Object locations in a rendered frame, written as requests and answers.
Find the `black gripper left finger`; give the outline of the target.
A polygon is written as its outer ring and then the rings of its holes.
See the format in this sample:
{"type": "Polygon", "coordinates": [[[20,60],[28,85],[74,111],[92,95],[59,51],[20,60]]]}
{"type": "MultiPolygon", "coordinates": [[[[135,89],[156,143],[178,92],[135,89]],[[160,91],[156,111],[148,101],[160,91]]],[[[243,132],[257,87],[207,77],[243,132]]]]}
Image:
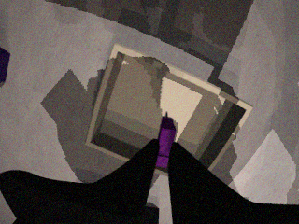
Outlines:
{"type": "Polygon", "coordinates": [[[152,138],[122,167],[94,183],[64,182],[24,171],[0,173],[14,217],[35,224],[141,224],[160,150],[152,138]]]}

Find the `beige shallow rectangular tray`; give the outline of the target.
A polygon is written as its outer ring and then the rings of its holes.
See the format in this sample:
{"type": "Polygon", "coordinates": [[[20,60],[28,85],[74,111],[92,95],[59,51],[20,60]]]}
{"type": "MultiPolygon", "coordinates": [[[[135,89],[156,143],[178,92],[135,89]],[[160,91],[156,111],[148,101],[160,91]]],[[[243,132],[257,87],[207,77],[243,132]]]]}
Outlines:
{"type": "Polygon", "coordinates": [[[213,83],[121,44],[108,55],[85,145],[121,161],[158,137],[165,112],[175,139],[212,171],[253,105],[213,83]]]}

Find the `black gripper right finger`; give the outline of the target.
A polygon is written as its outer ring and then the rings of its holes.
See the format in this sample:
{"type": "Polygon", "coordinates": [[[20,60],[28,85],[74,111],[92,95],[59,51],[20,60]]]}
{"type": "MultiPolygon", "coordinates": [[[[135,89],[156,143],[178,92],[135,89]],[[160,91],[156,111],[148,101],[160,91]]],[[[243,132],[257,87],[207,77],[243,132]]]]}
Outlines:
{"type": "Polygon", "coordinates": [[[299,224],[299,205],[248,201],[179,142],[168,158],[172,224],[299,224]]]}

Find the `black fuse block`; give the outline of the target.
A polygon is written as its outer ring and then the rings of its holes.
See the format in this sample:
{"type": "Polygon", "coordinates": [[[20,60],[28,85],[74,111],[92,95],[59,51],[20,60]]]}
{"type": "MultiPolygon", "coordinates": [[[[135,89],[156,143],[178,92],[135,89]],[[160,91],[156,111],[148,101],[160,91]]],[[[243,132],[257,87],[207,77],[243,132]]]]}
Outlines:
{"type": "Polygon", "coordinates": [[[143,210],[141,224],[158,224],[158,214],[160,214],[160,208],[154,208],[154,206],[145,206],[143,210]]]}

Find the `dark violet cube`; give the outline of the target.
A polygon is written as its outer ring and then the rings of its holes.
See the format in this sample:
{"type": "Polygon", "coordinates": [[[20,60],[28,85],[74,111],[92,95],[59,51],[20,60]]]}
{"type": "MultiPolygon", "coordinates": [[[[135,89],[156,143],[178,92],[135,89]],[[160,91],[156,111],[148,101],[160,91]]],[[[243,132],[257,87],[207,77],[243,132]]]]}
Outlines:
{"type": "Polygon", "coordinates": [[[10,53],[0,48],[0,81],[7,81],[8,60],[10,60],[10,53]]]}

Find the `violet fuse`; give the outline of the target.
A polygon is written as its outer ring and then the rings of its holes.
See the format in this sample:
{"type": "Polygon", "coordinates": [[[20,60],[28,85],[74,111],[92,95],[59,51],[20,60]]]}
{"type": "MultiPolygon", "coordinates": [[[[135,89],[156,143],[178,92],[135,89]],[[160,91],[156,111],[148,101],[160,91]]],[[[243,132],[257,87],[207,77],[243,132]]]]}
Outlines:
{"type": "Polygon", "coordinates": [[[165,112],[164,117],[161,119],[160,131],[158,132],[158,141],[160,141],[160,150],[158,150],[158,157],[156,167],[167,168],[169,152],[173,139],[175,139],[176,127],[173,126],[173,120],[167,116],[165,112]]]}

